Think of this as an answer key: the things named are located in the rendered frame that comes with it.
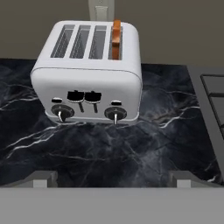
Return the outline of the white four-slot toaster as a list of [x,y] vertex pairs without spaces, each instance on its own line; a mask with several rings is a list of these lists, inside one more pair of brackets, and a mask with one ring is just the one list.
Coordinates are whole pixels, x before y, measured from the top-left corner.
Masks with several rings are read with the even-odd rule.
[[[118,124],[134,124],[140,112],[143,89],[141,58],[137,29],[121,23],[119,59],[112,59],[111,22],[59,21],[52,28],[31,70],[31,84],[47,117],[57,123],[113,123],[104,111],[120,107],[127,116]],[[94,106],[67,99],[69,91],[95,91],[101,101]],[[52,112],[52,106],[63,104],[74,110],[65,122]]]

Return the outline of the brown bread slice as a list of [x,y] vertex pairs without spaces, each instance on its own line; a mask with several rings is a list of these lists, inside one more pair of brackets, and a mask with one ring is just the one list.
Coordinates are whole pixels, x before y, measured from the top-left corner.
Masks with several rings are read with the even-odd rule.
[[112,29],[112,59],[119,59],[119,48],[120,48],[120,40],[121,37],[121,21],[116,19],[113,23]]

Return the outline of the grey hob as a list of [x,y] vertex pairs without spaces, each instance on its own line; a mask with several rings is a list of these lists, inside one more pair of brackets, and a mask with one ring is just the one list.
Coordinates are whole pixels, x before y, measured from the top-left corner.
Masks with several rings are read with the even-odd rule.
[[224,67],[187,66],[224,179]]

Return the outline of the white wall socket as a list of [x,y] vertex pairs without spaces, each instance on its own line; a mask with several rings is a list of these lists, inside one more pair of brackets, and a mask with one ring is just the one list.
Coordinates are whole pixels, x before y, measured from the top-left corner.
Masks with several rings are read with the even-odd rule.
[[88,0],[89,16],[92,21],[113,21],[115,0]]

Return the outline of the black toaster dial knob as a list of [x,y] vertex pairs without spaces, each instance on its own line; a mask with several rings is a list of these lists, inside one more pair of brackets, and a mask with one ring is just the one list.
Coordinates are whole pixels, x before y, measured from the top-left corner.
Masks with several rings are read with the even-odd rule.
[[127,111],[120,107],[109,107],[104,111],[104,115],[114,124],[117,124],[127,116]]
[[74,110],[67,105],[58,104],[52,106],[52,112],[59,118],[61,122],[65,122],[67,118],[74,116]]

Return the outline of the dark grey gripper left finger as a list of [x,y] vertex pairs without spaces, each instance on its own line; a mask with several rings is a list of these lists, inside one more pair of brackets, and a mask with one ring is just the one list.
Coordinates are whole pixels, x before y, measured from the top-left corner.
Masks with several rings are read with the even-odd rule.
[[58,186],[57,179],[56,171],[35,171],[28,177],[5,185],[5,187],[51,188]]

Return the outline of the black toaster lever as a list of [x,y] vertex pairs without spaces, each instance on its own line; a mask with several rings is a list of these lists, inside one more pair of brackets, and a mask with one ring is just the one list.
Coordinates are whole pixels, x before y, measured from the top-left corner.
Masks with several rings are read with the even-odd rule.
[[95,91],[86,92],[84,100],[86,103],[90,103],[94,106],[94,112],[98,112],[97,104],[101,101],[102,94]]
[[78,103],[79,104],[79,107],[80,107],[80,112],[83,113],[84,112],[84,108],[82,106],[82,103],[84,101],[84,96],[85,94],[81,91],[78,91],[78,90],[74,90],[74,91],[69,91],[67,93],[67,99],[70,101],[70,102],[73,102],[73,103]]

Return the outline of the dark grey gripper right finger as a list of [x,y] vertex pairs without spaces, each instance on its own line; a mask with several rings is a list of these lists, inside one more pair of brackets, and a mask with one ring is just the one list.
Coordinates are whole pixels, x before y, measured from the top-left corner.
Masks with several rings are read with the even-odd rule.
[[221,185],[197,178],[189,171],[170,171],[169,187],[174,188],[221,188]]

